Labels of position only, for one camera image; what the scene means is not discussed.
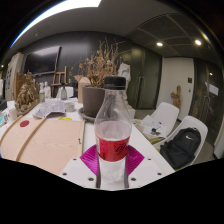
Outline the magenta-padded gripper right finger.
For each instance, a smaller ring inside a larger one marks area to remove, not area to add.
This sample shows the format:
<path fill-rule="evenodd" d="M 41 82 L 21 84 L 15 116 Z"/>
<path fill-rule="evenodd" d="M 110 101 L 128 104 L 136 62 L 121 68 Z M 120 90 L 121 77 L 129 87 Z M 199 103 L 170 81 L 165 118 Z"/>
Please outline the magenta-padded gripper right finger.
<path fill-rule="evenodd" d="M 125 187 L 140 188 L 165 176 L 152 158 L 144 157 L 131 145 L 125 161 Z"/>

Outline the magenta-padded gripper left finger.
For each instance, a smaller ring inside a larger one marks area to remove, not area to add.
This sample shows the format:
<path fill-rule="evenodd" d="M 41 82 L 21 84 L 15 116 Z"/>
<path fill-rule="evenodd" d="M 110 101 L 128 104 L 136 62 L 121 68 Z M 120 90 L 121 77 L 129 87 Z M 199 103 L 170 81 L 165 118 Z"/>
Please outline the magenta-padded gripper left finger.
<path fill-rule="evenodd" d="M 84 188 L 96 188 L 98 174 L 98 154 L 93 145 L 80 157 L 73 157 L 61 171 L 60 177 Z"/>

